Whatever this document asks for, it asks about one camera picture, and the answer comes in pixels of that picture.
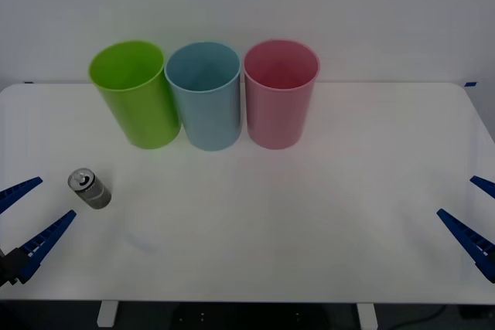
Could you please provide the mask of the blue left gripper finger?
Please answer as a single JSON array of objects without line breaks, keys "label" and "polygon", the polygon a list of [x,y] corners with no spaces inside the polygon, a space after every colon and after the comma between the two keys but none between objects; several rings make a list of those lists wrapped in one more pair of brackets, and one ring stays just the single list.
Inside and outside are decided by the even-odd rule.
[{"label": "blue left gripper finger", "polygon": [[0,213],[3,214],[28,192],[40,185],[43,180],[40,177],[26,180],[0,192]]},{"label": "blue left gripper finger", "polygon": [[25,284],[39,269],[41,262],[52,250],[76,217],[70,210],[56,222],[38,233],[20,247],[6,254],[6,281]]}]

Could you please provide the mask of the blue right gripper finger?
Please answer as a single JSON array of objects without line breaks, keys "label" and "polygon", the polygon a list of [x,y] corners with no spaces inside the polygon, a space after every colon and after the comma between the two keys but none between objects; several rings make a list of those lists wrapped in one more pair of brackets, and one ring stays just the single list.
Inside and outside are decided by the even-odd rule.
[{"label": "blue right gripper finger", "polygon": [[488,194],[493,199],[495,198],[495,183],[489,180],[480,178],[478,176],[473,176],[470,180],[478,188],[482,189],[486,194]]},{"label": "blue right gripper finger", "polygon": [[463,249],[473,259],[475,266],[483,276],[494,282],[494,244],[484,238],[457,218],[439,209],[436,213]]}]

